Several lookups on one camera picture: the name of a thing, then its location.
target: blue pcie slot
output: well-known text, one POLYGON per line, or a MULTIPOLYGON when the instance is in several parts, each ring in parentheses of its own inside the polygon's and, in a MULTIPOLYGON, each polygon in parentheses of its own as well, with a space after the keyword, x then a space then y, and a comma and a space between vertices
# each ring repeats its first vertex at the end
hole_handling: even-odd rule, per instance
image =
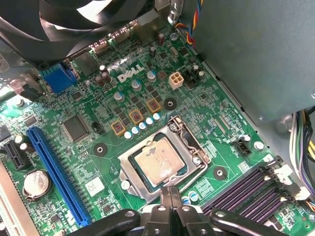
POLYGON ((91 217, 51 149, 44 132, 40 128, 33 126, 26 133, 77 224, 83 227, 89 225, 91 217))

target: green circuit board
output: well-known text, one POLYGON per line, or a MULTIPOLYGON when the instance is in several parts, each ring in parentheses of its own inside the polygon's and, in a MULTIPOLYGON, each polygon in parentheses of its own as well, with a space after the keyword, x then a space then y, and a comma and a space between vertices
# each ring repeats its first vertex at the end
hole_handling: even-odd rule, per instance
MULTIPOLYGON (((171 41, 169 39, 170 29, 164 29, 163 32, 165 33, 163 46, 157 46, 157 43, 154 42, 147 47, 141 47, 137 40, 131 37, 120 45, 114 41, 111 42, 111 49, 101 57, 97 57, 94 52, 90 51, 98 64, 105 64, 110 69, 113 82, 105 87, 98 86, 94 81, 94 77, 99 72, 86 77, 81 72, 81 68, 73 62, 74 68, 80 75, 76 85, 60 94, 51 94, 41 82, 46 90, 46 95, 36 102, 26 102, 23 107, 17 107, 14 105, 15 98, 12 98, 0 105, 0 126, 6 125, 8 127, 11 133, 9 139, 13 139, 17 134, 25 133, 27 130, 24 123, 26 118, 30 116, 36 118, 35 126, 44 131, 93 221, 123 208, 139 210, 146 204, 145 200, 130 195, 121 188, 118 156, 165 126, 171 115, 179 115, 183 119, 211 158, 211 163, 205 174, 182 193, 182 196, 187 196, 188 192, 195 191, 199 195, 199 200, 193 204, 203 206, 221 191, 224 191, 243 173, 258 162, 263 161, 265 156, 272 155, 266 145, 262 151, 254 148, 254 142, 262 142, 262 140, 220 88, 217 81, 212 78, 204 67, 204 62, 186 46, 181 37, 176 41, 171 41), (150 46, 157 47, 154 59, 149 56, 150 46), (177 57, 173 55, 172 47, 179 52, 177 57), (181 53, 182 49, 186 49, 187 53, 181 53), (192 56, 196 58, 195 64, 202 69, 205 75, 194 88, 189 88, 184 84, 182 87, 172 90, 168 84, 168 76, 176 71, 182 73, 184 70, 192 70, 192 63, 189 61, 192 56), (142 70, 138 70, 138 73, 121 83, 118 76, 125 74, 132 68, 142 68, 142 70), (164 71, 167 77, 163 81, 157 79, 151 83, 146 76, 149 70, 153 70, 155 73, 164 71), (134 91, 131 88, 133 79, 140 81, 142 85, 140 91, 134 91), (125 114, 128 117, 130 111, 137 109, 136 103, 131 100, 132 97, 137 97, 138 102, 146 107, 146 102, 154 97, 153 91, 148 89, 149 86, 153 87, 153 91, 156 91, 161 98, 161 120, 149 126, 145 131, 141 131, 140 135, 134 136, 132 140, 127 140, 124 136, 117 136, 112 130, 111 124, 121 119, 114 109, 119 107, 121 109, 120 114, 125 114), (117 91, 125 96, 124 102, 115 101, 114 93, 117 91), (74 99, 72 95, 76 92, 80 92, 80 97, 74 99), (163 107, 163 101, 167 98, 176 100, 175 110, 168 111, 163 107), (63 122, 73 115, 80 116, 89 132, 88 135, 76 142, 69 139, 63 127, 63 122), (99 135, 94 132, 91 127, 94 121, 99 121, 105 130, 104 134, 99 135), (231 145, 231 142, 241 134, 251 136, 250 149, 252 154, 249 158, 242 157, 231 145), (97 156, 94 150, 95 145, 99 143, 106 144, 108 149, 106 155, 102 157, 97 156), (227 178, 225 180, 215 178, 214 169, 217 166, 226 169, 227 178), (95 178, 100 181, 96 181, 97 186, 93 187, 99 191, 91 196, 87 187, 95 183, 93 181, 95 178)), ((144 114, 145 118, 151 116, 149 111, 144 114)), ((130 131, 133 126, 132 122, 129 123, 126 125, 126 130, 130 131)), ((1 156, 21 196, 23 196, 22 189, 26 173, 34 169, 45 169, 36 152, 28 155, 32 167, 20 171, 15 170, 5 155, 1 156)), ((180 183, 179 188, 192 177, 193 175, 180 183)), ((66 229, 70 233, 79 228, 57 188, 53 187, 48 195, 36 202, 27 202, 24 197, 22 199, 43 236, 53 236, 61 229, 66 229), (59 220, 51 222, 51 218, 55 215, 58 216, 59 220)), ((283 212, 284 210, 280 211, 276 217, 282 224, 284 233, 305 235, 313 228, 307 217, 308 212, 302 207, 287 204, 286 214, 283 212)))

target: cooling fan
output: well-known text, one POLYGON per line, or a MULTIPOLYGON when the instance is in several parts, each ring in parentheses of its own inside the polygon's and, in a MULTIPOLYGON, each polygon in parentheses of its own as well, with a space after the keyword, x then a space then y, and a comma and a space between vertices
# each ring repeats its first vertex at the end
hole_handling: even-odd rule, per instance
POLYGON ((150 11, 154 2, 5 0, 0 3, 0 38, 46 70, 150 11))

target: blue port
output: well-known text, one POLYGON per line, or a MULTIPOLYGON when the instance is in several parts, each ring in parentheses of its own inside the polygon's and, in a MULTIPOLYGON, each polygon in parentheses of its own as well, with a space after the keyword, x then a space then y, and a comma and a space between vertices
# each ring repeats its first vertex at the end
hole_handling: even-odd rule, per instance
POLYGON ((40 74, 54 93, 62 92, 77 82, 71 69, 63 63, 48 70, 40 71, 40 74))
POLYGON ((60 191, 77 224, 83 227, 89 225, 91 217, 57 157, 49 146, 44 132, 40 128, 33 126, 29 128, 26 133, 40 156, 40 159, 44 163, 51 179, 60 191))

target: cpu socket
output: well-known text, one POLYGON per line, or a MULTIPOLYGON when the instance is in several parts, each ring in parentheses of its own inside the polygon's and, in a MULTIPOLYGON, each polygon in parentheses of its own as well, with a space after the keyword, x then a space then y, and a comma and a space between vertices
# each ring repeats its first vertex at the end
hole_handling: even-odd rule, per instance
POLYGON ((145 199, 147 203, 159 196, 161 187, 175 186, 195 173, 180 189, 184 191, 210 163, 179 116, 172 117, 166 126, 123 153, 119 159, 120 180, 128 180, 131 185, 127 192, 145 199))

